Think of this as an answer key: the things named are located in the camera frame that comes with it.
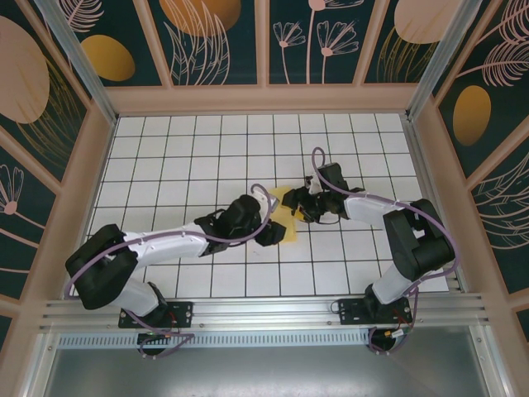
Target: cable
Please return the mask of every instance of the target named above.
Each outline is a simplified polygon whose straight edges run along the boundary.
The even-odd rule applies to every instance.
[[[207,235],[205,233],[200,233],[200,232],[176,230],[176,231],[172,231],[172,232],[155,233],[155,234],[151,234],[151,235],[146,236],[146,237],[135,238],[134,240],[130,240],[128,242],[122,242],[122,243],[117,244],[115,246],[111,246],[110,248],[106,249],[105,251],[97,254],[94,258],[92,258],[90,261],[88,261],[86,264],[84,264],[83,267],[81,267],[81,269],[79,269],[79,271],[72,276],[72,278],[69,280],[69,282],[64,287],[64,297],[66,299],[77,299],[76,297],[70,295],[69,292],[72,289],[72,287],[74,286],[75,281],[77,281],[79,279],[79,277],[84,274],[84,272],[86,272],[88,269],[90,269],[90,267],[92,267],[93,265],[98,263],[105,256],[110,255],[113,252],[119,251],[119,250],[121,250],[123,248],[126,248],[128,246],[132,246],[134,244],[142,244],[143,242],[149,242],[151,240],[156,240],[156,239],[159,239],[159,238],[176,237],[176,236],[182,236],[182,237],[183,236],[195,236],[195,237],[206,238],[207,240],[211,240],[213,242],[222,242],[222,243],[228,243],[228,244],[244,243],[244,242],[247,242],[247,241],[251,240],[252,238],[257,236],[259,233],[261,233],[263,231],[263,229],[265,229],[266,225],[268,224],[268,221],[270,220],[270,216],[272,215],[272,198],[270,197],[270,194],[268,193],[268,190],[266,190],[261,184],[253,184],[251,186],[251,188],[250,188],[251,193],[254,193],[254,189],[255,188],[259,188],[264,193],[264,196],[266,197],[266,202],[268,204],[268,207],[266,209],[266,215],[264,216],[263,222],[260,224],[260,226],[253,233],[249,234],[248,236],[240,237],[240,238],[227,239],[227,238],[209,236],[209,235]],[[144,341],[141,344],[141,346],[140,346],[140,352],[141,352],[141,354],[142,354],[142,356],[144,358],[150,357],[152,360],[155,360],[156,357],[160,357],[161,358],[161,357],[164,357],[164,356],[168,356],[169,354],[172,354],[172,353],[176,352],[184,343],[187,343],[189,340],[191,340],[194,337],[193,333],[171,332],[171,331],[165,331],[165,330],[160,329],[160,328],[151,327],[149,324],[147,324],[147,323],[143,322],[141,319],[139,319],[133,312],[131,312],[129,310],[125,310],[125,312],[129,316],[131,316],[131,318],[133,320],[135,320],[138,324],[140,324],[143,328],[149,329],[149,330],[151,330],[154,333],[157,333],[159,335],[170,335],[172,337],[184,337],[184,340],[182,342],[180,342],[177,346],[172,347],[169,350],[165,350],[165,351],[161,352],[160,354],[158,354],[156,356],[148,356],[148,355],[146,355],[143,352],[143,346],[145,345],[145,341]]]
[[[446,237],[446,240],[448,240],[448,242],[452,246],[452,250],[454,250],[454,264],[449,269],[443,270],[441,273],[437,273],[437,274],[434,274],[434,275],[424,275],[423,277],[420,277],[418,280],[414,281],[409,286],[409,288],[407,288],[406,291],[404,291],[404,293],[403,293],[403,296],[407,295],[408,297],[411,297],[411,296],[415,295],[415,304],[413,305],[412,324],[410,325],[410,332],[411,332],[411,330],[413,330],[413,327],[415,325],[415,318],[417,316],[417,301],[418,301],[418,298],[419,298],[419,284],[421,282],[425,281],[425,280],[435,279],[436,277],[442,277],[444,275],[448,275],[449,273],[455,271],[455,269],[457,269],[457,267],[460,264],[460,252],[459,252],[459,249],[457,247],[457,244],[455,243],[454,238],[448,233],[448,231],[445,229],[445,227],[440,222],[435,220],[432,216],[428,215],[424,211],[421,211],[420,209],[415,208],[415,207],[413,207],[413,206],[411,206],[409,204],[401,203],[399,201],[393,201],[393,200],[391,200],[389,198],[381,197],[381,196],[378,196],[376,194],[369,194],[369,193],[360,194],[360,193],[349,192],[347,190],[338,188],[334,184],[331,184],[329,181],[327,181],[325,178],[323,178],[322,173],[319,171],[319,169],[318,169],[318,167],[316,165],[316,154],[318,152],[323,157],[322,158],[322,165],[325,164],[325,151],[323,151],[323,149],[321,147],[315,147],[314,150],[312,151],[312,156],[311,156],[312,167],[314,168],[314,171],[316,172],[316,175],[320,179],[320,181],[325,182],[325,184],[330,189],[332,189],[332,190],[334,190],[334,191],[336,191],[338,193],[345,194],[347,196],[358,197],[358,198],[361,198],[361,199],[373,199],[375,201],[380,201],[381,203],[392,204],[392,205],[394,205],[396,207],[408,209],[408,210],[416,213],[417,215],[420,215],[421,217],[425,218],[429,223],[431,223],[432,225],[437,227],[437,229],[439,229],[439,231],[441,233],[443,233],[443,235]],[[371,340],[373,338],[373,334],[376,331],[376,329],[377,328],[374,327],[374,328],[371,328],[369,330],[368,347],[369,347],[369,349],[372,352],[375,352],[376,354],[379,354],[380,352],[383,352],[386,355],[389,355],[390,354],[389,352],[386,352],[386,351],[380,349],[379,347],[376,347],[371,342]],[[398,344],[397,347],[395,347],[392,350],[392,353],[397,352],[398,350],[400,350],[404,346],[404,343],[406,343],[406,341],[407,341],[407,335],[409,335],[409,333],[404,335],[402,341]]]

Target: flower illustration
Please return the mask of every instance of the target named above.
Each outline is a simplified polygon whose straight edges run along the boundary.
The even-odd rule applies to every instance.
[[[349,54],[358,50],[358,41],[354,41],[356,37],[356,32],[353,28],[354,24],[354,22],[349,24],[337,22],[330,31],[329,21],[317,24],[317,39],[320,42],[323,55],[322,84],[325,83],[327,57]]]
[[[307,41],[307,84],[311,83],[311,43],[312,43],[312,26],[314,25],[314,15],[318,11],[349,8],[361,5],[364,0],[308,0],[308,6],[312,9],[311,20],[308,23],[308,41]]]
[[[364,0],[308,0],[308,6],[313,11],[323,11],[325,9],[349,8],[362,4]]]
[[[281,47],[284,77],[287,80],[287,84],[290,84],[290,80],[288,79],[287,63],[284,58],[284,49],[287,47],[303,44],[305,42],[305,36],[302,36],[302,33],[301,27],[299,27],[299,22],[287,22],[284,24],[284,27],[281,22],[274,24],[274,34],[275,38],[278,39],[279,46]]]
[[[24,171],[15,167],[11,177],[7,166],[0,165],[0,213],[13,215],[17,212],[23,182]]]

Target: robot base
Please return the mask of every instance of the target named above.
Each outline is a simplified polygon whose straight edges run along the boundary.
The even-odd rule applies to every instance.
[[[167,302],[167,312],[157,324],[149,324],[152,327],[170,328],[190,328],[193,320],[193,302]],[[143,328],[132,319],[124,310],[120,312],[119,328]]]
[[[391,304],[380,305],[373,316],[366,307],[365,299],[339,299],[337,314],[341,325],[376,325],[398,324],[397,313],[408,323],[412,322],[410,303],[406,298],[398,299]]]

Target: black mounting bracket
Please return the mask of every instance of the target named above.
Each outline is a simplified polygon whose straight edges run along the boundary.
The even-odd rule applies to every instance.
[[[341,325],[398,324],[398,315],[408,323],[412,322],[412,311],[406,298],[381,305],[375,316],[369,313],[364,298],[338,299],[331,310],[340,315]]]
[[[157,324],[149,324],[156,328],[190,328],[193,320],[193,302],[167,302],[167,312]],[[119,328],[143,328],[129,316],[125,310],[119,313]]]

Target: enclosure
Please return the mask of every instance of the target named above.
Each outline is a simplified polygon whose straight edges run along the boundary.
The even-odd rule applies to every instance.
[[[525,395],[528,32],[527,0],[3,1],[2,395]],[[398,352],[333,310],[392,266],[386,231],[331,214],[135,271],[193,305],[163,360],[118,307],[64,299],[104,225],[296,189],[315,147],[350,188],[430,200],[457,243]]]

